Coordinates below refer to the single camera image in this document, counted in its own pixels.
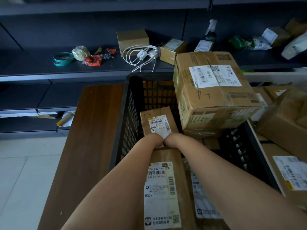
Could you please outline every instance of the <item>bottle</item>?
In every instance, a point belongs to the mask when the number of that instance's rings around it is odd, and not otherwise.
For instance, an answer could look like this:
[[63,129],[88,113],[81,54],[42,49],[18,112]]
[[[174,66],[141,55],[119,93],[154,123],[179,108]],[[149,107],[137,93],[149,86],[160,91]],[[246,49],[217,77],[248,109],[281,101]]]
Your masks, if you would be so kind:
[[215,33],[215,27],[217,24],[217,20],[211,19],[210,24],[208,27],[208,30],[206,31],[205,35],[203,36],[202,40],[210,41],[210,42],[215,42],[216,40],[216,33]]

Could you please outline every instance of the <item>wooden tabletop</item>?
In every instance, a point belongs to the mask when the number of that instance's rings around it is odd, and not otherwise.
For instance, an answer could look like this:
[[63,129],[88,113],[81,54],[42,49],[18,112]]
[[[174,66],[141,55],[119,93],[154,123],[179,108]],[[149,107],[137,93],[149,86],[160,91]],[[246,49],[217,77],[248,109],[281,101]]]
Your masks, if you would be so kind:
[[123,89],[120,84],[82,91],[38,230],[60,230],[108,173]]

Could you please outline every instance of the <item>bare forearm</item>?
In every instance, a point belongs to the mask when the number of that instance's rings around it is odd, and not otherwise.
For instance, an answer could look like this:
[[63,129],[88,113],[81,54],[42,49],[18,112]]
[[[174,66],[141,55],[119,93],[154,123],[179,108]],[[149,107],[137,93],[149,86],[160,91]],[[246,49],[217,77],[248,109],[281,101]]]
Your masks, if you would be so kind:
[[181,135],[185,155],[206,194],[231,229],[300,229],[305,214],[254,176],[222,159],[196,140]]
[[150,135],[138,141],[84,198],[62,230],[132,229],[154,147]]

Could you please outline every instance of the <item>white tile floor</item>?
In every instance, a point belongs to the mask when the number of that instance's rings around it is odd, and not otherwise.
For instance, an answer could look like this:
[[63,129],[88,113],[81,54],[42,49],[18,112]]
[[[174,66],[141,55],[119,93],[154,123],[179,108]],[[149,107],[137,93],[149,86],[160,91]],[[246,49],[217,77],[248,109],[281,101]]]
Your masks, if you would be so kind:
[[36,230],[66,137],[0,140],[0,230]]

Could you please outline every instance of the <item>coiled white cord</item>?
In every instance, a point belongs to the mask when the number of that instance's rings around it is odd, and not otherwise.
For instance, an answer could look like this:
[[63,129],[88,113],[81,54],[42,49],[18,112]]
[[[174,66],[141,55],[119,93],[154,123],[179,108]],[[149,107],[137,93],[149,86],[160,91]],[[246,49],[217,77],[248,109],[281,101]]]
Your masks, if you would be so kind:
[[[149,59],[147,61],[145,61],[144,63],[139,64],[142,61],[141,56],[137,57],[135,60],[131,61],[130,56],[131,56],[132,52],[134,52],[134,51],[140,52],[141,50],[143,50],[144,52],[148,53],[148,51],[150,49],[154,50],[155,54],[154,54],[154,56],[150,56]],[[154,67],[156,66],[156,59],[155,58],[156,58],[156,55],[158,54],[158,49],[155,46],[147,45],[147,44],[135,45],[135,46],[126,48],[122,52],[123,55],[124,55],[125,51],[127,51],[127,54],[126,54],[126,58],[125,58],[125,56],[123,56],[123,59],[128,64],[136,67],[135,69],[132,70],[133,72],[138,70],[138,69],[140,69],[140,71],[141,71],[142,66],[149,64],[152,60],[154,60]]]

